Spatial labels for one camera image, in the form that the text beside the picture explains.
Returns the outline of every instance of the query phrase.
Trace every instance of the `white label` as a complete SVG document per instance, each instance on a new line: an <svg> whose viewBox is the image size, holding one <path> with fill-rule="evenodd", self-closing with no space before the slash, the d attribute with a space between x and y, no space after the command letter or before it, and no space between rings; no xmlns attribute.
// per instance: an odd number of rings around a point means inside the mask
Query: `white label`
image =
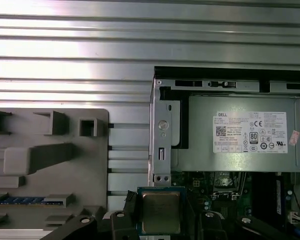
<svg viewBox="0 0 300 240"><path fill-rule="evenodd" d="M217 112L213 117L214 153L288 153L285 112Z"/></svg>

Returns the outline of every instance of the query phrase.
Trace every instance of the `80 plus logo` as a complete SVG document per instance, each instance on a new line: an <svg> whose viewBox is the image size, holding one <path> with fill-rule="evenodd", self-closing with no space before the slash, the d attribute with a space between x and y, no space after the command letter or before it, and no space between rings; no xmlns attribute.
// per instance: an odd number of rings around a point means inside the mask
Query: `80 plus logo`
<svg viewBox="0 0 300 240"><path fill-rule="evenodd" d="M258 133L257 132L250 132L249 133L249 141L250 144L258 144Z"/></svg>

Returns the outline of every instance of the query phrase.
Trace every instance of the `connector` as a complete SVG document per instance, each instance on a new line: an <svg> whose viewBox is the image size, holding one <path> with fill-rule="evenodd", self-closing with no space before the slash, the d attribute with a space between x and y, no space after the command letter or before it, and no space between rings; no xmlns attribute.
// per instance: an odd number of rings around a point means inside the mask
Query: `connector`
<svg viewBox="0 0 300 240"><path fill-rule="evenodd" d="M294 220L293 216L294 215L298 215L298 212L297 211L290 211L288 213L288 222L291 223L291 224L297 224L298 222L296 220Z"/></svg>

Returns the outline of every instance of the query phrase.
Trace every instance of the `power supply label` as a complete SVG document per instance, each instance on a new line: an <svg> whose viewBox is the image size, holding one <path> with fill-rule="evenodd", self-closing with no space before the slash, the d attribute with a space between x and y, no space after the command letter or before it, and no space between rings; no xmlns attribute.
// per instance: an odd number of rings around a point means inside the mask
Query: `power supply label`
<svg viewBox="0 0 300 240"><path fill-rule="evenodd" d="M287 115L225 111L213 117L214 153L288 153Z"/></svg>

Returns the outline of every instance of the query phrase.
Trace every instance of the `qr code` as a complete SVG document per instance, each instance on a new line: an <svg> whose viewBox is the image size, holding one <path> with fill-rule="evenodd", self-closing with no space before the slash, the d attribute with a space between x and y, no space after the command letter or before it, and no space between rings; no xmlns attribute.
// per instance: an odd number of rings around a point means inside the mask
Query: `qr code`
<svg viewBox="0 0 300 240"><path fill-rule="evenodd" d="M227 127L225 126L216 126L216 132L215 135L216 136L220 136L220 137L226 137L227 136Z"/></svg>

